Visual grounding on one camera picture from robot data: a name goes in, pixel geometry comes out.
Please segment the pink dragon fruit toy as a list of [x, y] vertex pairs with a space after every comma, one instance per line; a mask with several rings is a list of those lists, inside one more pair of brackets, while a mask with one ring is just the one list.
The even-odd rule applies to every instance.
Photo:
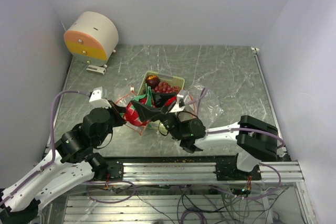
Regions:
[[147, 122], [142, 122], [136, 111], [135, 107], [132, 105], [131, 101], [140, 102], [143, 105], [148, 107], [153, 107], [154, 102], [152, 98], [152, 89], [149, 86], [146, 86], [145, 93], [141, 95], [136, 95], [134, 98], [130, 100], [126, 107], [126, 113], [124, 114], [123, 118], [136, 127], [146, 126]]

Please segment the clear orange zip bag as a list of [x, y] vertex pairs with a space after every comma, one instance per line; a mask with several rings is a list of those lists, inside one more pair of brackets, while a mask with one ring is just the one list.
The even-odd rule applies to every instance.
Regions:
[[136, 94], [133, 86], [126, 86], [114, 92], [116, 98], [115, 104], [121, 107], [126, 107], [125, 112], [121, 112], [121, 116], [126, 120], [126, 126], [142, 135], [149, 121], [142, 122], [138, 112], [132, 105], [131, 101], [137, 101], [150, 108], [154, 108], [154, 100], [151, 88], [145, 84], [141, 94]]

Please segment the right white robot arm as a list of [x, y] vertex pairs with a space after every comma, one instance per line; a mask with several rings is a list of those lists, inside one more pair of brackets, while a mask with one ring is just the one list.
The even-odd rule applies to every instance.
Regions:
[[159, 121], [186, 152], [202, 152], [225, 145], [242, 148], [236, 164], [231, 167], [236, 179], [244, 179], [261, 162], [277, 160], [277, 150], [281, 147], [277, 128], [252, 116], [243, 115], [231, 125], [209, 129], [196, 114], [182, 121], [179, 114], [185, 112], [186, 106], [199, 104], [205, 94], [203, 91], [199, 98], [192, 100], [186, 90], [181, 90], [177, 95], [156, 93], [149, 104], [136, 99], [130, 103], [142, 123]]

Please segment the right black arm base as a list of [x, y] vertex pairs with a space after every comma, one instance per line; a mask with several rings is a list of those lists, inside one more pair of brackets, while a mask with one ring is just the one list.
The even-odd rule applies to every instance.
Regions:
[[217, 181], [247, 181], [248, 177], [252, 180], [261, 180], [261, 174], [258, 173], [259, 166], [256, 165], [251, 172], [243, 172], [236, 167], [235, 162], [223, 161], [216, 162], [214, 174]]

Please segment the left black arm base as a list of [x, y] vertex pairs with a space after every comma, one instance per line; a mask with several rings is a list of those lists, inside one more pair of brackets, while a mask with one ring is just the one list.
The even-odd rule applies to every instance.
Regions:
[[94, 180], [121, 180], [123, 177], [123, 165], [114, 159], [105, 159], [100, 153], [92, 153], [86, 158], [94, 173]]

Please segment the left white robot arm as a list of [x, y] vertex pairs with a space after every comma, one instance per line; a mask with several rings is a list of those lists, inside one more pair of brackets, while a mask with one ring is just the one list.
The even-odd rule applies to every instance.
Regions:
[[59, 195], [88, 180], [106, 177], [108, 164], [94, 150], [113, 134], [114, 127], [126, 123], [122, 117], [126, 108], [111, 100], [108, 104], [91, 110], [29, 173], [1, 190], [1, 223], [29, 223]]

